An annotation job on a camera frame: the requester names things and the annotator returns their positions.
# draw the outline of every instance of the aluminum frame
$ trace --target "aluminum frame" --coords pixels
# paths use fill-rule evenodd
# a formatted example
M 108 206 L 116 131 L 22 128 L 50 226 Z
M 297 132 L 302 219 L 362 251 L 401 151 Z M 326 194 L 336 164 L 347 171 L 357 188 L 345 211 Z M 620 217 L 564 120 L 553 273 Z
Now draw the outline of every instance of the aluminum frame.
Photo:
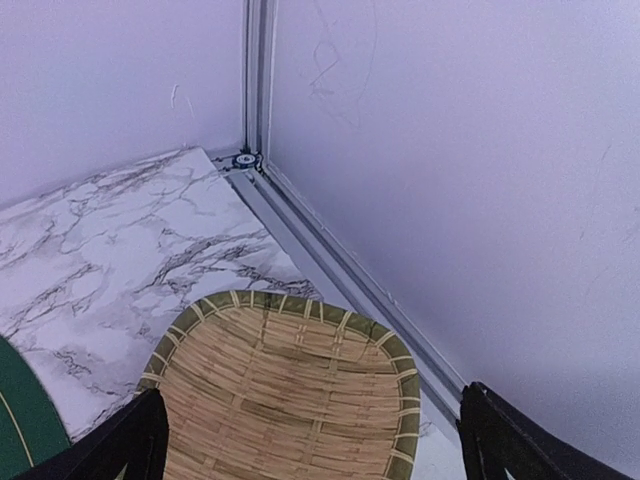
M 240 197 L 276 240 L 315 264 L 312 282 L 331 285 L 326 300 L 376 319 L 405 341 L 420 372 L 423 410 L 455 443 L 459 442 L 462 390 L 466 383 L 393 297 L 366 272 L 297 195 L 271 159 L 270 119 L 278 0 L 246 0 L 245 147 L 262 155 L 258 171 L 229 175 Z

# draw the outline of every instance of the bamboo basket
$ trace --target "bamboo basket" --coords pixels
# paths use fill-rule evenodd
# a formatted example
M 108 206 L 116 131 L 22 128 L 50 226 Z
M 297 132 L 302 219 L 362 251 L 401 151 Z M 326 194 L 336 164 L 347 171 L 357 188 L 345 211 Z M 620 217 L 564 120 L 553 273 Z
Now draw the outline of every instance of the bamboo basket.
M 356 313 L 253 291 L 210 295 L 169 327 L 137 392 L 159 388 L 169 480 L 408 480 L 417 370 Z

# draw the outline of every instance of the marble surface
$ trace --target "marble surface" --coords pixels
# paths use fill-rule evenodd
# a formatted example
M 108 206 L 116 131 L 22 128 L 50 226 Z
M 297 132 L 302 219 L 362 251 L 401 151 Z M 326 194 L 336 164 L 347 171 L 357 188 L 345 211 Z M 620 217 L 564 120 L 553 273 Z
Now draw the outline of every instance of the marble surface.
M 319 298 L 201 149 L 0 212 L 0 335 L 73 440 L 129 400 L 185 307 L 248 288 Z
M 466 480 L 462 450 L 422 415 L 412 480 Z

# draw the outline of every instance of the lavender wall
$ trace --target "lavender wall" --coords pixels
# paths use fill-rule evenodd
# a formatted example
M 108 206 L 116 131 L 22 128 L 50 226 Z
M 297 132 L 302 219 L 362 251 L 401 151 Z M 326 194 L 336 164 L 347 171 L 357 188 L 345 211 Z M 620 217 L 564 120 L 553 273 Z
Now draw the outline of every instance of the lavender wall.
M 0 0 L 0 205 L 184 144 L 239 145 L 242 8 Z
M 466 379 L 640 477 L 638 2 L 280 0 L 274 72 L 271 159 L 337 237 Z

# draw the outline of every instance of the green fan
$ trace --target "green fan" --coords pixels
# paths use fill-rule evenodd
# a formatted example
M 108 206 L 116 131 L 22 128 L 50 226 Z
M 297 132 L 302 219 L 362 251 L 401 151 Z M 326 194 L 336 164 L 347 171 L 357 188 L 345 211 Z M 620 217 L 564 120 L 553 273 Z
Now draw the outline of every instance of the green fan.
M 0 337 L 0 480 L 9 480 L 70 445 L 37 377 Z

